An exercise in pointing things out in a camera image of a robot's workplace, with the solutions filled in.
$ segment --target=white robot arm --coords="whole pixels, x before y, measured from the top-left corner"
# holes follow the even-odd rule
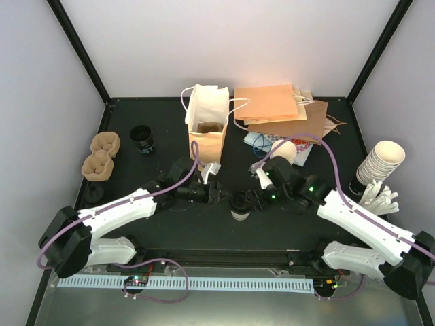
[[[220,183],[208,181],[208,174],[216,174],[219,164],[210,164],[205,173],[197,171],[184,182],[181,181],[186,178],[192,165],[193,160],[182,158],[174,163],[169,173],[107,204],[80,211],[70,206],[61,209],[39,241],[41,249],[48,241],[54,241],[44,255],[58,277],[69,277],[86,266],[96,264],[134,263],[137,251],[141,248],[138,241],[133,237],[103,237],[125,224],[169,208],[178,198],[217,204],[227,196]],[[61,230],[74,223],[77,223],[75,227],[61,234]]]
[[[434,253],[435,239],[432,236],[426,232],[415,235],[392,225],[346,196],[343,197],[345,203],[338,190],[329,188],[315,175],[300,176],[284,158],[275,157],[252,172],[260,181],[260,188],[249,191],[247,195],[254,203],[254,209],[262,211],[280,201],[290,201],[295,207],[305,209],[317,205],[318,216],[341,226],[370,247],[352,247],[337,241],[328,243],[321,258],[329,268],[352,270],[383,279],[390,289],[408,299],[414,300],[421,293],[434,269],[434,262],[410,243]]]

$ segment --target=white paper cup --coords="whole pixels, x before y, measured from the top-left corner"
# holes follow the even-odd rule
[[[381,164],[374,162],[371,156],[367,156],[364,162],[367,163],[369,169],[379,172],[391,173],[397,168],[397,166],[382,166]]]
[[[361,178],[364,178],[366,181],[370,181],[370,182],[372,182],[373,179],[376,181],[384,181],[388,177],[388,175],[380,175],[367,170],[364,163],[361,164],[359,171],[360,171]]]
[[[362,185],[368,185],[369,183],[371,183],[371,181],[369,181],[368,179],[366,179],[365,177],[361,176],[360,170],[358,169],[356,171],[356,179],[358,180],[358,182],[360,182]]]
[[[405,159],[405,150],[393,141],[380,141],[373,149],[373,154],[385,166],[398,166]]]
[[[282,140],[275,141],[272,144],[271,151],[278,146],[280,143],[282,143]],[[291,141],[286,141],[282,146],[280,146],[276,151],[274,151],[271,155],[271,158],[274,158],[275,156],[282,156],[285,158],[290,164],[293,164],[294,158],[296,157],[296,154],[298,153],[298,149],[296,148],[295,144],[293,144]]]
[[[367,161],[362,162],[361,165],[362,165],[362,168],[364,169],[364,172],[366,172],[367,175],[370,175],[370,176],[373,176],[376,178],[383,178],[383,177],[386,178],[391,174],[391,172],[393,172],[393,171],[387,171],[387,172],[379,171],[379,170],[376,170],[375,168],[371,168]]]
[[[394,164],[394,165],[386,165],[382,159],[378,158],[375,150],[372,150],[370,154],[367,157],[374,165],[379,166],[381,168],[397,168],[400,164]]]

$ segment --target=black lid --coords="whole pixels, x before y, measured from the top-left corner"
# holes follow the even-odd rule
[[[84,190],[83,199],[86,204],[96,205],[104,200],[107,195],[107,189],[98,183],[92,183]]]
[[[247,192],[236,192],[230,199],[230,209],[234,213],[250,213],[251,208],[252,203]]]

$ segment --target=black table surface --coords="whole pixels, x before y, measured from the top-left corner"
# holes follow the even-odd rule
[[[335,153],[341,185],[348,195],[349,182],[365,157],[351,110],[344,100],[329,101],[328,114],[347,125],[339,127],[340,135],[331,132],[324,138]],[[114,158],[113,174],[109,181],[104,182],[109,190],[108,200],[128,195],[160,173],[169,171],[178,158],[189,155],[184,116],[179,99],[114,101],[104,129],[119,135],[121,147]],[[151,156],[140,153],[129,138],[130,130],[138,124],[146,124],[152,129],[156,153]],[[258,181],[248,168],[259,159],[252,147],[244,144],[246,134],[229,123],[217,179],[231,192],[258,187]],[[335,185],[332,163],[326,150],[319,145],[313,147],[300,171],[307,175],[316,174],[330,186]],[[286,205],[277,205],[265,212],[254,212],[245,221],[236,221],[230,214],[228,201],[207,205],[178,200],[171,211],[161,211],[149,219],[124,225],[107,237],[134,235],[147,249],[211,251],[311,250],[320,238],[346,245],[360,243],[344,229],[318,217],[315,211],[313,207],[303,215],[295,215]]]

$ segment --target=white paper bag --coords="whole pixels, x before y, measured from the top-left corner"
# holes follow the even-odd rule
[[[220,162],[230,111],[230,92],[228,88],[197,84],[193,87],[189,106],[185,109],[185,123],[188,125],[189,143],[192,141],[198,143],[199,159],[204,164]],[[198,125],[204,122],[221,124],[223,127],[222,132],[199,133]]]

